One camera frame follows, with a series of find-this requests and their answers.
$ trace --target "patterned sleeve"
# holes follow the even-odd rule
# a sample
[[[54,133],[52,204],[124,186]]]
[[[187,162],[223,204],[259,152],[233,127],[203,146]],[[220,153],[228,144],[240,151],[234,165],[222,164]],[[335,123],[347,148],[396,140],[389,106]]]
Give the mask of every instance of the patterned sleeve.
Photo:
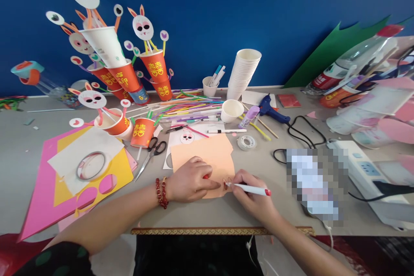
[[[69,276],[94,275],[88,251],[78,244],[64,241],[32,258],[15,276]]]

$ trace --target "left hand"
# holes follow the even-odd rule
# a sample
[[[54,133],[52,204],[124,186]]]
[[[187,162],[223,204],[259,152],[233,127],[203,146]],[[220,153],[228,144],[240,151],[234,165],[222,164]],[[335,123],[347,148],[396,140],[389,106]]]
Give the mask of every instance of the left hand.
[[[190,203],[203,198],[207,190],[215,190],[221,185],[213,180],[204,179],[211,176],[213,168],[200,157],[192,157],[166,180],[166,198],[168,201]]]

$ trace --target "hand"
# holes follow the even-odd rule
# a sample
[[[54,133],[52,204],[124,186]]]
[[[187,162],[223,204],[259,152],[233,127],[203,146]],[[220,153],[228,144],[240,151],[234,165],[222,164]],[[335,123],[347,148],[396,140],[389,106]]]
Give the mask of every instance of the hand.
[[[231,184],[233,194],[245,210],[247,210],[248,213],[259,220],[263,225],[265,225],[266,222],[272,221],[279,215],[273,205],[272,199],[269,196],[246,193],[242,188],[234,185],[233,183],[245,183],[259,188],[267,188],[267,185],[263,180],[260,180],[244,169],[241,169],[234,176]]]
[[[207,190],[215,190],[221,185],[209,179],[213,168],[200,157],[192,157],[166,180],[166,196],[169,201],[190,203],[203,198]]]

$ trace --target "table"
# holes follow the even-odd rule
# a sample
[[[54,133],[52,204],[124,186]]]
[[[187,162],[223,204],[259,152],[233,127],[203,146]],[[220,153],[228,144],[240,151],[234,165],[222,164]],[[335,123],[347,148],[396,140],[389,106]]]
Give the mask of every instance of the table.
[[[326,138],[342,140],[352,140],[350,136],[343,136],[329,131],[327,125],[322,121],[335,114],[335,109],[325,109],[317,101],[306,97],[299,91],[299,88],[279,89],[279,88],[262,88],[253,91],[271,92],[275,94],[295,93],[302,108],[283,109],[279,103],[281,114],[294,118],[297,115],[306,115],[309,112],[316,111],[320,119],[309,119]],[[224,95],[225,91],[219,91],[219,95]],[[156,94],[151,94],[152,102],[157,102]],[[108,96],[107,108],[119,107],[119,100],[114,96]],[[48,97],[29,98],[26,103],[19,107],[24,111],[57,109],[62,105]],[[0,181],[0,233],[18,233],[23,224],[31,194],[35,185],[38,165],[40,162],[42,145],[44,140],[53,138],[64,132],[71,130],[68,121],[74,117],[81,117],[84,120],[91,120],[96,116],[96,111],[88,108],[81,108],[77,111],[59,111],[45,113],[26,113],[17,111],[0,112],[1,131],[1,152],[0,162],[2,163],[1,181]],[[35,118],[30,126],[23,123],[28,118]],[[290,137],[286,130],[287,126],[282,125],[268,116],[260,118],[263,120],[278,136],[274,138],[260,123],[257,125],[264,130],[272,141],[266,141],[251,126],[248,128],[248,134],[253,136],[258,142],[256,149],[250,152],[244,152],[237,146],[236,139],[229,135],[234,151],[232,158],[236,171],[243,168],[259,178],[263,179],[269,189],[272,190],[272,199],[279,212],[295,226],[313,227],[317,235],[327,235],[326,230],[321,222],[309,218],[302,212],[299,203],[286,190],[286,167],[273,159],[273,150],[279,148],[303,148],[303,144]],[[234,129],[237,123],[226,125],[227,129]],[[301,120],[298,120],[295,127],[304,132],[312,141],[319,142],[321,138],[312,129]],[[165,134],[160,133],[159,138],[167,140]],[[125,143],[127,150],[137,156],[138,150]],[[368,150],[363,148],[364,152],[373,161],[393,160],[397,154],[414,154],[414,146],[407,144],[393,144],[382,147],[379,150]],[[141,154],[143,161],[146,152]],[[163,170],[164,156],[153,157],[151,163],[144,173],[139,177],[136,183],[130,183],[117,191],[109,198],[112,200],[123,194],[129,193],[136,189],[151,184],[155,179],[172,174],[171,170]],[[350,182],[349,191],[359,194],[358,190]],[[413,203],[414,194],[406,195]],[[371,210],[367,203],[357,201],[351,197],[345,203],[345,210],[348,217],[348,225],[344,227],[333,227],[334,235],[365,235],[365,236],[414,236],[414,231],[398,232],[393,228],[382,224],[376,214]],[[141,228],[195,228],[211,229],[221,228],[251,228],[261,227],[254,218],[249,216],[234,196],[226,194],[223,198],[209,200],[200,200],[192,204],[171,203],[167,210],[157,208],[140,219]],[[51,226],[40,234],[43,237],[50,237],[58,232],[57,225]]]

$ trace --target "power strip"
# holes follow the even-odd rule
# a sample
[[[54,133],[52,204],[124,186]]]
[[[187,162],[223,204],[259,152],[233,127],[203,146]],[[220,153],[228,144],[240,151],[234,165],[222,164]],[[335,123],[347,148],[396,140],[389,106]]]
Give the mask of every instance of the power strip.
[[[391,183],[354,141],[336,140],[329,141],[326,145],[330,149],[348,151],[349,178],[364,198],[369,199],[382,195],[382,192],[379,191],[373,181]],[[403,195],[388,196],[368,204],[384,224],[388,224],[397,230],[414,229],[414,219],[396,213],[397,210],[401,209],[401,213],[405,214],[407,211],[411,211],[414,214],[414,206],[411,206]]]

